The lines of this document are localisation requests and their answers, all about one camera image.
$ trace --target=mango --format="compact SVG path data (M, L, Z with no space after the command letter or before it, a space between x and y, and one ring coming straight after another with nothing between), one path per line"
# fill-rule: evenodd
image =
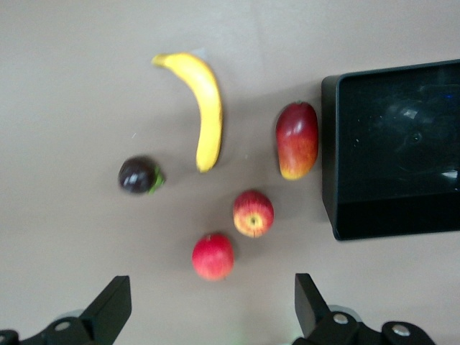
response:
M298 180L311 170L318 157L318 118L309 103L290 103L281 111L276 143L280 172L286 180Z

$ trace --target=black container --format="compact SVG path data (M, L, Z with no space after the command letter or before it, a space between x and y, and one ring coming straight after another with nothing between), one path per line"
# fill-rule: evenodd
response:
M460 229L460 60L329 76L321 88L334 236Z

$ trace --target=banana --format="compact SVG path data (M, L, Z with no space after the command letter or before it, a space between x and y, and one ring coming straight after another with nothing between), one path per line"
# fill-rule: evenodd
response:
M152 64L174 72L195 95L201 118L196 167L200 173L208 172L216 164L222 136L222 102L213 71L188 52L158 54Z

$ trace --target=beige tabletop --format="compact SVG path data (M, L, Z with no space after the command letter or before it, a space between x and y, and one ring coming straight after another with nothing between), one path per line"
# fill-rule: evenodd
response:
M447 0L2 1L0 329L34 335L129 275L132 315L115 344L290 344L294 274L308 272L327 303L374 329L407 321L457 345L460 233L337 242L321 157L284 180L274 125L297 100L321 125L328 75L460 58L459 15ZM196 100L150 63L178 51L205 57L224 100L221 156L204 175ZM153 195L117 185L138 154L167 176ZM247 188L275 207L259 239L233 225ZM221 282L190 262L211 231L236 247Z

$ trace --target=red and yellow apple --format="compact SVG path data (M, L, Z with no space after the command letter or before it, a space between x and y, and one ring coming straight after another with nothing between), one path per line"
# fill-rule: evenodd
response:
M274 217L272 202L257 190L246 190L234 201L233 220L243 235L260 237L270 230Z
M196 242L192 265L205 280L222 280L234 265L234 252L230 240L223 234L207 234Z
M306 102L288 104L276 124L276 142L281 175L298 180L314 166L318 157L318 119Z

